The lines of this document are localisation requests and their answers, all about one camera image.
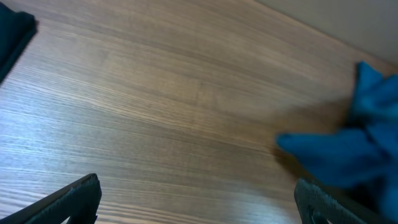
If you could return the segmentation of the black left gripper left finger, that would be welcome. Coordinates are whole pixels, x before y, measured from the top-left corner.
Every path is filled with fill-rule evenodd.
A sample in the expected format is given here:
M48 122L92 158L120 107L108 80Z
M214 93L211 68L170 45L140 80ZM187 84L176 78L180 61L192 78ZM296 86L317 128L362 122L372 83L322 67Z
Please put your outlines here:
M3 219L1 224L94 224L102 191L98 176L88 174Z

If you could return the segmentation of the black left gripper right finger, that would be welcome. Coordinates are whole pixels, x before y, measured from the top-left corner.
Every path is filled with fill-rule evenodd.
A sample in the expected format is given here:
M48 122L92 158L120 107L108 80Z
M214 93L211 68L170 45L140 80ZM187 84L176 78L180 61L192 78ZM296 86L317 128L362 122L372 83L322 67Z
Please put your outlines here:
M378 224L386 220L335 190L312 179L299 179L294 199L302 224Z

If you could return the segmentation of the blue t-shirt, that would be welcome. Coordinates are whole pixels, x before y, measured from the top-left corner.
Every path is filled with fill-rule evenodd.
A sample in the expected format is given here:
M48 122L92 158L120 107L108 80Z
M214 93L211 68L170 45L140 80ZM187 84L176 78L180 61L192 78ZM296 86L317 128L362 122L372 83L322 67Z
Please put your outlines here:
M276 143L323 184L397 221L397 75L385 78L359 62L343 127L333 134L280 134Z

